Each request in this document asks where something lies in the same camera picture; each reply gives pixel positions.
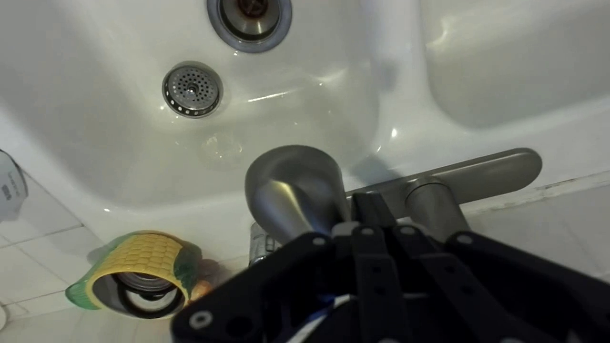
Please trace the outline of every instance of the chrome faucet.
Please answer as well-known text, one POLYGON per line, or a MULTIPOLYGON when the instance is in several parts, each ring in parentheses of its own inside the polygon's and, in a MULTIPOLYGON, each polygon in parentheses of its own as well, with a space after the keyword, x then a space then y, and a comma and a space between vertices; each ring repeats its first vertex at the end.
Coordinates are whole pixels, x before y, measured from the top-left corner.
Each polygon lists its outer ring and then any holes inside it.
POLYGON ((337 162, 312 147, 280 147, 259 156, 245 174, 253 219, 280 244, 303 233, 329 235, 348 219, 337 162))

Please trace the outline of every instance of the drain strainer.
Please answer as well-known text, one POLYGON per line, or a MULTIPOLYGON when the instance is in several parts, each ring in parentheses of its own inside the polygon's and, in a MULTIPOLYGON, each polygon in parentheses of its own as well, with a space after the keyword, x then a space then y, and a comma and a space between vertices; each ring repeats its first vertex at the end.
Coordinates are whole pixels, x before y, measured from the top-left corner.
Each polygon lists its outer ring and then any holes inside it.
POLYGON ((202 116, 221 99, 221 78, 202 63, 181 63, 163 80, 167 105, 184 116, 202 116))

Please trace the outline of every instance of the white sink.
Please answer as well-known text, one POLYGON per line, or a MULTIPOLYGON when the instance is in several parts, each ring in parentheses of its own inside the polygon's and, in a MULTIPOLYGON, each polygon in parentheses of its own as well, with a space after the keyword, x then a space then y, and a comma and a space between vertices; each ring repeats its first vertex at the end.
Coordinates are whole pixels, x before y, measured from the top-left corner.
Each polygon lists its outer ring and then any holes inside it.
POLYGON ((244 174, 314 145, 346 189, 512 149, 535 185, 610 170, 604 0, 293 0, 287 38, 244 55, 205 2, 0 4, 0 149, 102 240, 162 229, 247 256, 244 174), (162 80, 200 61, 224 95, 183 118, 162 80))

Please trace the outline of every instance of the faucet spout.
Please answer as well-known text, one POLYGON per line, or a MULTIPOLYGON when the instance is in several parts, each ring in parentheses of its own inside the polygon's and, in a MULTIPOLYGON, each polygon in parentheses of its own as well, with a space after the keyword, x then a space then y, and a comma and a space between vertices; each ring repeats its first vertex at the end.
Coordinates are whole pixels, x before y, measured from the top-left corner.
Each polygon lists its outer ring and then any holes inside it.
POLYGON ((348 217, 337 162, 312 147, 280 147, 259 156, 245 174, 245 200, 253 219, 280 244, 303 233, 329 235, 348 217))

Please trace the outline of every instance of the white tile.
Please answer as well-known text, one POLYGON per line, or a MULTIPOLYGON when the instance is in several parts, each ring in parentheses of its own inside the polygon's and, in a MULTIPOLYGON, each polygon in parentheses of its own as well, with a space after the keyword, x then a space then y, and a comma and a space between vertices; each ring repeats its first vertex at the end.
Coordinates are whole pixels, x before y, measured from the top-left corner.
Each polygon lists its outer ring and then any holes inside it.
POLYGON ((0 235, 9 242, 30 240, 55 231, 80 225, 80 221, 47 195, 36 181, 26 177, 28 198, 15 221, 0 221, 0 235))
POLYGON ((0 301, 17 303, 64 290, 64 282, 41 269, 20 250, 0 248, 0 301))
POLYGON ((81 343, 87 337, 74 337, 74 330, 81 318, 83 311, 61 311, 53 315, 41 315, 34 318, 24 318, 11 322, 1 334, 0 341, 7 343, 81 343))
POLYGON ((47 313, 57 313, 64 309, 72 309, 74 305, 64 297, 62 292, 34 297, 28 301, 17 303, 20 307, 20 318, 40 316, 47 313))
POLYGON ((554 214, 598 265, 598 276, 610 275, 610 187, 589 189, 550 200, 554 214))
POLYGON ((3 236, 0 236, 0 246, 7 246, 9 242, 3 238, 3 236))
POLYGON ((17 246, 47 271, 72 284, 89 271, 87 254, 102 246, 102 242, 87 227, 78 227, 17 246))
POLYGON ((587 275, 598 273, 594 261, 547 202, 482 214, 468 223, 474 231, 512 248, 587 275))
POLYGON ((7 320, 9 322, 20 320, 20 318, 26 316, 26 311, 17 303, 5 305, 5 311, 7 311, 7 320))

